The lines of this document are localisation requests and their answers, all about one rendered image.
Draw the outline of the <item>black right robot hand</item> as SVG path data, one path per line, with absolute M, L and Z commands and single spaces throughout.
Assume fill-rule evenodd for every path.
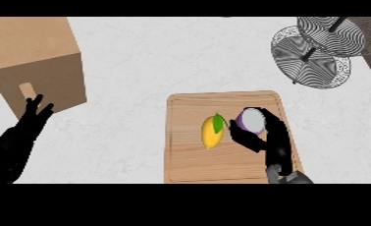
M 264 141 L 255 133 L 243 130 L 239 127 L 236 120 L 231 120 L 230 126 L 231 139 L 252 151 L 259 152 L 264 150 L 265 165 L 280 165 L 280 175 L 289 176 L 293 172 L 293 162 L 287 126 L 265 108 L 258 107 L 258 110 L 265 117 L 267 141 Z

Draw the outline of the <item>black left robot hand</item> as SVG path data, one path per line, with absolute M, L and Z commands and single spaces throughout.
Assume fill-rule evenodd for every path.
M 27 109 L 18 124 L 0 136 L 0 184 L 13 184 L 29 160 L 35 140 L 53 114 L 53 104 L 38 112 L 44 96 L 27 99 Z

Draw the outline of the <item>purple can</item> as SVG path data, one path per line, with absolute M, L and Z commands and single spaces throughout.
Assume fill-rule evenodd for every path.
M 237 126 L 258 136 L 265 130 L 265 117 L 256 108 L 246 108 L 236 117 Z

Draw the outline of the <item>wooden cutting board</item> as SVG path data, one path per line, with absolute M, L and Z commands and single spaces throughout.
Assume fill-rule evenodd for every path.
M 202 125 L 215 114 L 234 119 L 244 107 L 262 107 L 289 123 L 272 90 L 183 93 L 166 100 L 165 183 L 267 183 L 265 152 L 239 145 L 224 131 L 219 145 L 206 149 Z

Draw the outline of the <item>yellow lemon with green leaf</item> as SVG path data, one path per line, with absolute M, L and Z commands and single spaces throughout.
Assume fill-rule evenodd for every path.
M 221 143 L 224 131 L 228 126 L 228 122 L 219 113 L 205 120 L 202 126 L 202 142 L 206 149 L 215 148 Z

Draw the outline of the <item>wooden cabinet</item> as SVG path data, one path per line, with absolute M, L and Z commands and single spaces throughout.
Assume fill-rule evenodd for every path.
M 0 17 L 0 94 L 18 118 L 27 98 L 59 112 L 87 101 L 81 51 L 66 17 Z

